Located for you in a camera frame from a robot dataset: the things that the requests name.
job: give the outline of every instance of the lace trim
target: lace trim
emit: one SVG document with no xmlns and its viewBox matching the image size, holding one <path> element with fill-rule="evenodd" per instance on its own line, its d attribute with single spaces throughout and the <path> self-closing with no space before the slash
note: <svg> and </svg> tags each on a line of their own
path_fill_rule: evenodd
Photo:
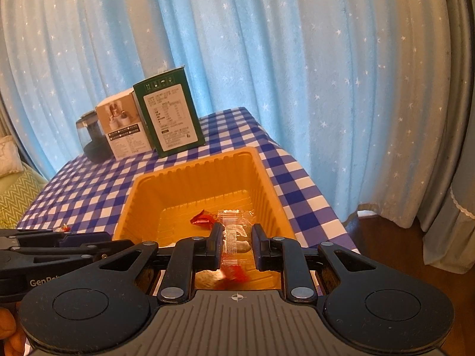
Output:
<svg viewBox="0 0 475 356">
<path fill-rule="evenodd" d="M 475 215 L 473 215 L 471 212 L 469 212 L 467 209 L 463 208 L 460 206 L 460 204 L 457 202 L 454 196 L 454 192 L 452 191 L 452 186 L 450 186 L 450 196 L 452 197 L 452 201 L 454 201 L 455 206 L 457 209 L 459 209 L 462 213 L 464 213 L 467 217 L 471 219 L 475 219 Z"/>
</svg>

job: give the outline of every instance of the tablecloth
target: tablecloth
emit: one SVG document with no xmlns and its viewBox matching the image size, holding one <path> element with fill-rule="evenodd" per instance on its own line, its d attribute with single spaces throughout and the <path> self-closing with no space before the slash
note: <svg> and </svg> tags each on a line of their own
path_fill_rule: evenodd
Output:
<svg viewBox="0 0 475 356">
<path fill-rule="evenodd" d="M 330 240 L 356 249 L 332 208 L 300 164 L 243 107 L 200 119 L 206 145 L 159 159 L 149 152 L 93 164 L 84 155 L 68 162 L 46 185 L 18 224 L 48 229 L 64 223 L 73 232 L 113 233 L 138 176 L 244 146 L 256 147 L 302 246 Z"/>
</svg>

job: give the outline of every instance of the white pillow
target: white pillow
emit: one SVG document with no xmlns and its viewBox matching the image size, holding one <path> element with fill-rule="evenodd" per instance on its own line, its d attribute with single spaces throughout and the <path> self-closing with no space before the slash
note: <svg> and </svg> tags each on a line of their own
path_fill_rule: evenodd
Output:
<svg viewBox="0 0 475 356">
<path fill-rule="evenodd" d="M 0 178 L 24 171 L 18 148 L 11 135 L 0 138 Z"/>
</svg>

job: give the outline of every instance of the finger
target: finger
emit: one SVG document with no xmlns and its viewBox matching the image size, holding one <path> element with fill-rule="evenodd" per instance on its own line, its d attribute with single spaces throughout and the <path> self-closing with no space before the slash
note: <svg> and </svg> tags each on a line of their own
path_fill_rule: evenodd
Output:
<svg viewBox="0 0 475 356">
<path fill-rule="evenodd" d="M 0 308 L 0 339 L 13 335 L 16 328 L 17 324 L 10 311 L 6 308 Z"/>
<path fill-rule="evenodd" d="M 10 341 L 5 341 L 3 343 L 3 350 L 5 351 L 5 356 L 23 356 L 22 353 L 13 349 Z"/>
<path fill-rule="evenodd" d="M 23 332 L 23 329 L 20 326 L 18 326 L 17 328 L 17 331 L 12 336 L 10 336 L 7 341 L 10 342 L 11 346 L 15 351 L 24 354 L 25 341 L 27 338 L 25 336 L 25 332 Z"/>
</svg>

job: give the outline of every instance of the jar lid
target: jar lid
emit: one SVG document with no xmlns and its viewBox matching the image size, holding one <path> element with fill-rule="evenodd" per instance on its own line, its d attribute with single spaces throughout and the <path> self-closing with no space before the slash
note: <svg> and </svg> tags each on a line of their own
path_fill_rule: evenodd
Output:
<svg viewBox="0 0 475 356">
<path fill-rule="evenodd" d="M 87 127 L 93 123 L 97 123 L 99 118 L 97 117 L 96 110 L 86 112 L 79 120 L 76 121 L 76 128 Z"/>
</svg>

